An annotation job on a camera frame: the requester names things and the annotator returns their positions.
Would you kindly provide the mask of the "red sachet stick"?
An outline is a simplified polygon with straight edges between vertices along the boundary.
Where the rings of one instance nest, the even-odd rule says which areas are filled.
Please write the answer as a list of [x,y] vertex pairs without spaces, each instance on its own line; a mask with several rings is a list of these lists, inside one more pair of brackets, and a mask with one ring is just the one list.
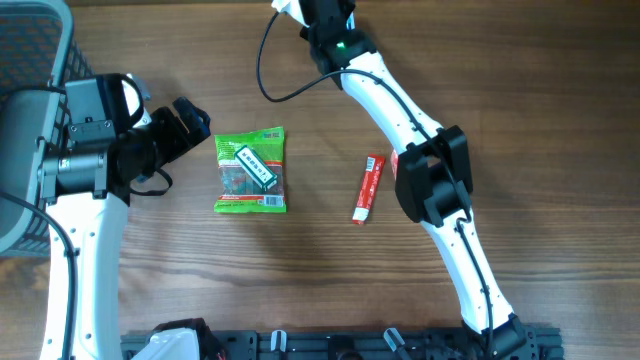
[[363,225],[369,217],[384,164],[384,156],[370,154],[367,157],[362,184],[352,215],[352,222],[354,224]]

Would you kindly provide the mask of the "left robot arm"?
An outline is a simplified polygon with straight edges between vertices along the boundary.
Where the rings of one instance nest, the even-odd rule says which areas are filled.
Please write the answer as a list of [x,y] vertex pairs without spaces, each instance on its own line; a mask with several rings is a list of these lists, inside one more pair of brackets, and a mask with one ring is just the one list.
[[206,140],[211,119],[189,99],[152,113],[125,74],[73,80],[63,88],[68,140],[50,146],[40,171],[50,230],[43,359],[119,359],[118,272],[131,183],[163,175]]

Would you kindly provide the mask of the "small orange white box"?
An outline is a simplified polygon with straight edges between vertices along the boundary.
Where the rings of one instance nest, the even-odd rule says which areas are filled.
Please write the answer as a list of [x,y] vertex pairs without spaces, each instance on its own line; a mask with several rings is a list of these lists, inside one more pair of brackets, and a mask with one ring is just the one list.
[[394,180],[396,180],[397,173],[398,173],[398,153],[396,152],[395,149],[392,151],[390,155],[390,165],[391,165],[392,173],[394,176]]

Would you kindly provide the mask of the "green white medicine box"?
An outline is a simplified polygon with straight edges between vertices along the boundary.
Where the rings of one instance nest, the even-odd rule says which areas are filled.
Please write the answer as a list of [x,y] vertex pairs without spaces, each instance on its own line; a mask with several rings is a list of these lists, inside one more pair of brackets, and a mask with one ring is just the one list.
[[263,191],[268,191],[277,184],[277,175],[249,146],[238,149],[234,158]]

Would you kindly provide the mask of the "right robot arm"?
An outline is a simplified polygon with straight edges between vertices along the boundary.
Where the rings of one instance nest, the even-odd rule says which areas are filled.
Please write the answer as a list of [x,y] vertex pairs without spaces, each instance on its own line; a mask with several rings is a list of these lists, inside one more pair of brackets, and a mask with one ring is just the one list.
[[467,138],[423,112],[391,75],[371,38],[354,28],[352,1],[295,1],[319,71],[334,79],[383,131],[397,154],[395,193],[411,221],[434,240],[456,289],[464,325],[484,357],[503,359],[526,335],[479,241]]

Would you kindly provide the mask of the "green snack bag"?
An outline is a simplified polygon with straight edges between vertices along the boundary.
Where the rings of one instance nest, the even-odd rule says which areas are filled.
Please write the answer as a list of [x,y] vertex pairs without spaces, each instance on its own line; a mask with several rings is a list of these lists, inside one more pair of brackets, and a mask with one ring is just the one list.
[[[218,170],[223,186],[214,205],[218,213],[286,213],[284,181],[285,130],[273,127],[240,134],[216,135]],[[234,153],[249,146],[277,175],[277,184],[263,191],[243,170]]]

